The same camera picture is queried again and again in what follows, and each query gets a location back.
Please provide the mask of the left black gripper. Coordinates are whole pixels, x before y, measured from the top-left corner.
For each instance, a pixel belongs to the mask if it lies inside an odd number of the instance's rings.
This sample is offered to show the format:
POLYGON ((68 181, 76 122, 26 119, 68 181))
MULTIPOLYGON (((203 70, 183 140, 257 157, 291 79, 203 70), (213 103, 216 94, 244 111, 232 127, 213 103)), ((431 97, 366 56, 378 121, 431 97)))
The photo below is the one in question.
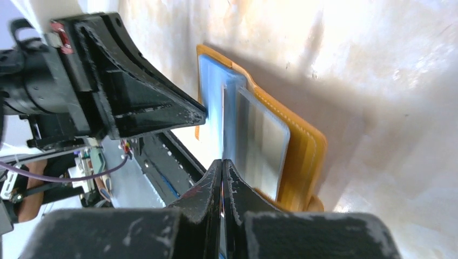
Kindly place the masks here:
POLYGON ((9 25, 16 45, 1 50, 1 114, 28 121, 28 147, 90 146, 107 131, 112 139, 126 139, 204 124, 206 108, 142 55, 119 14, 87 15, 73 25, 96 101, 59 47, 39 37, 19 39, 20 30, 33 28, 25 18, 9 25))

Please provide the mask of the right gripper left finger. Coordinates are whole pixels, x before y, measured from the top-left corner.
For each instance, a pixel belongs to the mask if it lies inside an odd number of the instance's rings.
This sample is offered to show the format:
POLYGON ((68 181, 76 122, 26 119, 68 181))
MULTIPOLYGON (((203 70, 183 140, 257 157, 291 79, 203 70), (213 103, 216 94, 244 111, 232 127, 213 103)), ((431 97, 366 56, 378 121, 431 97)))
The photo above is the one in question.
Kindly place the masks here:
POLYGON ((165 208, 66 209, 47 215, 22 258, 218 258, 221 160, 165 208))

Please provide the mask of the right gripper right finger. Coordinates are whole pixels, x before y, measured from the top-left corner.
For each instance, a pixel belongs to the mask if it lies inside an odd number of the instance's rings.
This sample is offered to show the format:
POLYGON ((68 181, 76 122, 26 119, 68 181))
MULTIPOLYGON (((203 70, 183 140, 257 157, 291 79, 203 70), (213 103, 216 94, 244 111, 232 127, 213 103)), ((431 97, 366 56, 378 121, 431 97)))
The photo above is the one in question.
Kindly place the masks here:
POLYGON ((367 213, 285 212, 222 163, 229 258, 400 258, 386 225, 367 213))

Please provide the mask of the tan leather card holder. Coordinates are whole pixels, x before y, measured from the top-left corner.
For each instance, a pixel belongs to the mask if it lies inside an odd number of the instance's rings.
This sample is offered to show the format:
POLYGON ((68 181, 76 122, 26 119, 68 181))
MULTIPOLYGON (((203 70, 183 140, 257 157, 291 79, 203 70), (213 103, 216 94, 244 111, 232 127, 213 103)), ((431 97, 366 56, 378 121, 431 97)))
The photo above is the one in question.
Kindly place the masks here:
POLYGON ((203 44, 196 46, 196 52, 197 55, 205 54, 244 75, 247 78, 248 90, 289 127, 291 138, 279 183, 279 192, 271 201, 280 208, 293 212, 323 212, 323 203, 314 194, 314 189, 327 152, 326 137, 268 94, 239 64, 203 44))

